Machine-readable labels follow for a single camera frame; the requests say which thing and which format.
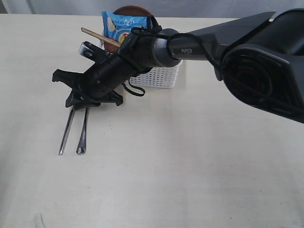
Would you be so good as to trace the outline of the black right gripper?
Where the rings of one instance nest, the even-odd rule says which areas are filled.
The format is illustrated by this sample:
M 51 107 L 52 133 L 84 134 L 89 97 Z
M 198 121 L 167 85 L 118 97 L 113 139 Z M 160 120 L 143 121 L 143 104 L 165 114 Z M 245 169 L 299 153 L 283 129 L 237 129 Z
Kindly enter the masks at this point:
M 71 91 L 66 99 L 66 108 L 75 110 L 87 107 L 99 107 L 101 104 L 113 103 L 121 105 L 123 96 L 115 90 L 119 85 L 140 71 L 130 62 L 119 56 L 111 54 L 102 63 L 95 63 L 83 74 L 57 69 L 52 75 L 52 82 L 61 82 L 79 95 Z

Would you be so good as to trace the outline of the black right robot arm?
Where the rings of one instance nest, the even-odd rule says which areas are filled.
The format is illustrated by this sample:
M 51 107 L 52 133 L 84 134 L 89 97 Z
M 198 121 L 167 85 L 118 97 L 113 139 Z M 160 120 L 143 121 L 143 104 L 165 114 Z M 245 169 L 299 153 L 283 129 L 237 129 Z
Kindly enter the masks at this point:
M 132 77 L 182 60 L 208 61 L 216 78 L 239 101 L 304 121 L 304 11 L 264 12 L 187 33 L 163 29 L 154 16 L 147 28 L 132 28 L 113 54 L 84 42 L 93 65 L 83 73 L 57 69 L 53 82 L 71 88 L 66 107 L 120 105 L 116 93 Z

